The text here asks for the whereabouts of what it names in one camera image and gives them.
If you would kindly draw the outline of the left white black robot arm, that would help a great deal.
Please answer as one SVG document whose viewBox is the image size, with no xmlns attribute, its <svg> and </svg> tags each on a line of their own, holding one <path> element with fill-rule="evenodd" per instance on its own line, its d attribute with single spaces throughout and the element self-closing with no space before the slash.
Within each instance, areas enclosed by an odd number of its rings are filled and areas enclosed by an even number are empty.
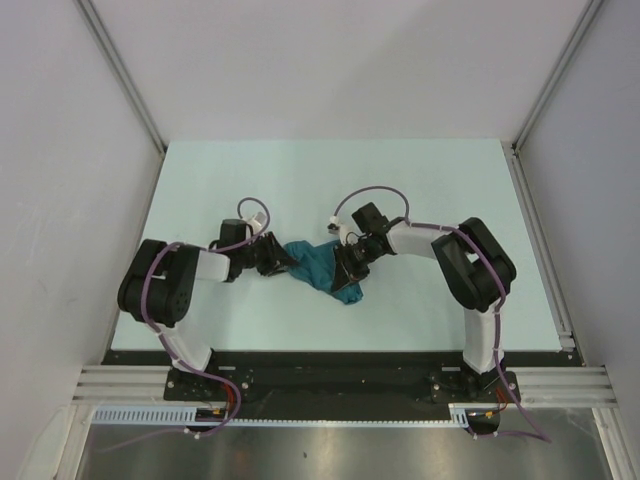
<svg viewBox="0 0 640 480">
<path fill-rule="evenodd" d="M 208 248 L 145 239 L 120 284 L 119 309 L 155 334 L 175 368 L 189 372 L 185 385 L 199 399 L 219 392 L 221 376 L 208 367 L 213 350 L 191 324 L 194 286 L 231 283 L 250 269 L 271 277 L 298 266 L 267 226 L 263 214 L 225 219 Z"/>
</svg>

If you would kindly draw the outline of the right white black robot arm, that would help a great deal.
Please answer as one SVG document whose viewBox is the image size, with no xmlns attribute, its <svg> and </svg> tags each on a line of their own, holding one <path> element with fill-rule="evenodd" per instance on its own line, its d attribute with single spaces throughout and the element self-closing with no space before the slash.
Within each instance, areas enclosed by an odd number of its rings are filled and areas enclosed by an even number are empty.
<svg viewBox="0 0 640 480">
<path fill-rule="evenodd" d="M 447 287 L 463 307 L 465 344 L 460 380 L 463 393 L 484 401 L 504 378 L 501 310 L 517 271 L 485 223 L 471 217 L 457 226 L 390 220 L 372 202 L 352 214 L 353 231 L 337 216 L 328 231 L 333 247 L 333 293 L 364 280 L 369 265 L 389 255 L 413 255 L 437 262 Z"/>
</svg>

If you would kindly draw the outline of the teal satin napkin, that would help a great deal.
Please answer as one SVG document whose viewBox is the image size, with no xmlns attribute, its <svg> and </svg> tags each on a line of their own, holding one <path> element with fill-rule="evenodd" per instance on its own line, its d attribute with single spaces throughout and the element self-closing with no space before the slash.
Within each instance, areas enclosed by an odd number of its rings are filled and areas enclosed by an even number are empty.
<svg viewBox="0 0 640 480">
<path fill-rule="evenodd" d="M 284 250 L 297 262 L 297 265 L 290 267 L 288 272 L 296 280 L 332 296 L 344 305 L 356 304 L 364 297 L 358 283 L 337 292 L 331 291 L 336 268 L 333 247 L 338 244 L 338 240 L 316 246 L 306 240 L 286 243 Z"/>
</svg>

